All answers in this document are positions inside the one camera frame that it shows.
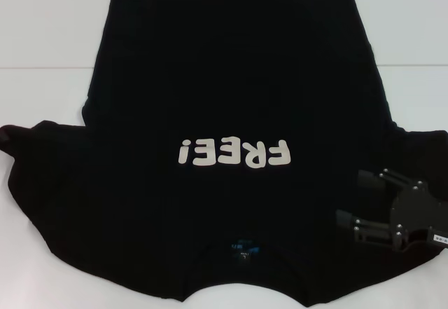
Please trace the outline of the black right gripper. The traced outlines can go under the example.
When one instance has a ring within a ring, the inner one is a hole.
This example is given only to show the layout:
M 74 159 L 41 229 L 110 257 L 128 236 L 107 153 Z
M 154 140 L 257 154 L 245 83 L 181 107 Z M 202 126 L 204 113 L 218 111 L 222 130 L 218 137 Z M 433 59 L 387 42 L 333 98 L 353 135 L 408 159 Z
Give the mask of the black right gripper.
M 433 197 L 426 182 L 384 168 L 380 173 L 359 170 L 357 183 L 377 191 L 402 191 L 393 201 L 390 225 L 336 211 L 337 225 L 352 231 L 356 242 L 392 245 L 397 252 L 422 242 L 447 248 L 447 202 Z

